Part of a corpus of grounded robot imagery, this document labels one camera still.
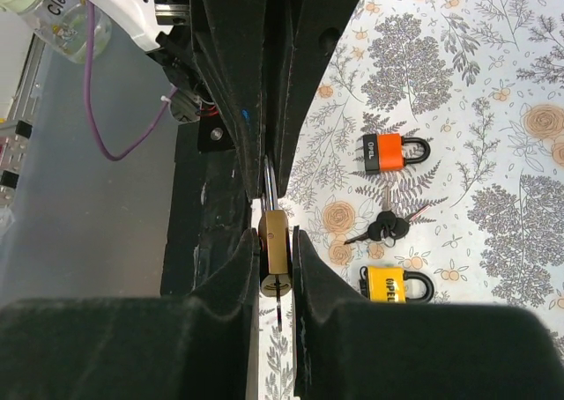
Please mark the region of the orange padlock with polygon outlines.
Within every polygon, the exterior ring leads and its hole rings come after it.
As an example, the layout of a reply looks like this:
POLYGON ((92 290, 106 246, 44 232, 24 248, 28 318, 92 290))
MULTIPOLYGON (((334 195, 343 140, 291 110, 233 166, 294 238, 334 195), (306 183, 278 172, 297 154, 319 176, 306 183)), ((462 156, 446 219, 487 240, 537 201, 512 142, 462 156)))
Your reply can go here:
POLYGON ((380 174, 402 170, 406 165, 415 165, 428 159, 429 143, 420 137, 404 137, 399 133, 367 134, 362 137, 364 168, 366 174, 380 174), (421 148, 418 157, 406 158, 403 148, 414 144, 421 148))

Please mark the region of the small brass padlock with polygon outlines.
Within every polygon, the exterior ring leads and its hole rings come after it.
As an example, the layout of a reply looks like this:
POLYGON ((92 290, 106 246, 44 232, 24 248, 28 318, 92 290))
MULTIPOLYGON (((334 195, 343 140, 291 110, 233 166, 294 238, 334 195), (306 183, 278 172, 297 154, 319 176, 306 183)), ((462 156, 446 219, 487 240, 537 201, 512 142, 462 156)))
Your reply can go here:
POLYGON ((286 212, 278 206, 274 166, 263 160, 262 215, 258 224, 261 245, 260 289, 266 297, 282 297, 292 288, 291 249, 286 212))

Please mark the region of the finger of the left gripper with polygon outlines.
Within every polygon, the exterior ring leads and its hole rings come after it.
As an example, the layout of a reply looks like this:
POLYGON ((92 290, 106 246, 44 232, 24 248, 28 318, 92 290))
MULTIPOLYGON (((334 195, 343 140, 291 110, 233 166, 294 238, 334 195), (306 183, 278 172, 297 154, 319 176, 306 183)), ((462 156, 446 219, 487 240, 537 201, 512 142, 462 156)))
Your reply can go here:
POLYGON ((284 196, 302 124, 359 0, 268 0, 266 155, 284 196))
POLYGON ((189 0, 194 59, 234 141, 245 190, 261 192, 267 0, 189 0))

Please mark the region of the orange padlock keys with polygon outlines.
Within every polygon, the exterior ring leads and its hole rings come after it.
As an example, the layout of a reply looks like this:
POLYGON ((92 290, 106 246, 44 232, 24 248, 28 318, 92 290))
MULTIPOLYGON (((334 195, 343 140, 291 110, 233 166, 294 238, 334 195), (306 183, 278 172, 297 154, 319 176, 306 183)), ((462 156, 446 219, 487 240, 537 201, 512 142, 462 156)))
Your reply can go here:
POLYGON ((421 208, 405 217, 399 217, 393 210, 391 203, 391 189, 386 188, 382 196, 382 211, 377 215, 375 221, 368 225, 367 230, 361 235, 352 237, 344 242, 351 245, 360 241, 391 242, 391 247, 396 241, 403 239, 411 228, 412 222, 423 215, 430 207, 424 204, 421 208))

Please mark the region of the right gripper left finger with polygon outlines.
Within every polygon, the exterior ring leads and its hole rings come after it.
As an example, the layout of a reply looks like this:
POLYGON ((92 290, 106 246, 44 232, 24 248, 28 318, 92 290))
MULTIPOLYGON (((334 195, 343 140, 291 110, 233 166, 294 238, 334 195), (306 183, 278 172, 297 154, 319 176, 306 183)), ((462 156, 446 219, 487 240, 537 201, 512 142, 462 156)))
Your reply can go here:
POLYGON ((186 296, 21 300, 1 311, 4 399, 255 399, 259 241, 186 296))

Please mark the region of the yellow padlock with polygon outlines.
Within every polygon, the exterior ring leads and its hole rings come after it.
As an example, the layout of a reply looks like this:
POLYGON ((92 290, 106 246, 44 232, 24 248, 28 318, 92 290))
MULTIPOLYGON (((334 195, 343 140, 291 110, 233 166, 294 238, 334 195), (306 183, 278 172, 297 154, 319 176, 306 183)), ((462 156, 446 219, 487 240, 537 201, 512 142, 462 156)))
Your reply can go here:
POLYGON ((434 297, 433 281, 418 271, 398 267, 362 266, 359 279, 360 293, 368 300, 384 303, 428 303, 434 297), (408 281, 418 281, 424 292, 411 297, 405 288, 408 281))

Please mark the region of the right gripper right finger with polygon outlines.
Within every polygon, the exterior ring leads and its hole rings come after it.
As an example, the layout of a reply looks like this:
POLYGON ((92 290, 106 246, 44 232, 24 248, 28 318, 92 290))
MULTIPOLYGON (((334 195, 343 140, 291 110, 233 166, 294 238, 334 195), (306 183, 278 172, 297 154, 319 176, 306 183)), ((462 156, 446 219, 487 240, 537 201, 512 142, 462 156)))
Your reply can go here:
POLYGON ((560 399, 563 365, 532 313, 366 299, 293 231, 294 393, 302 399, 560 399))

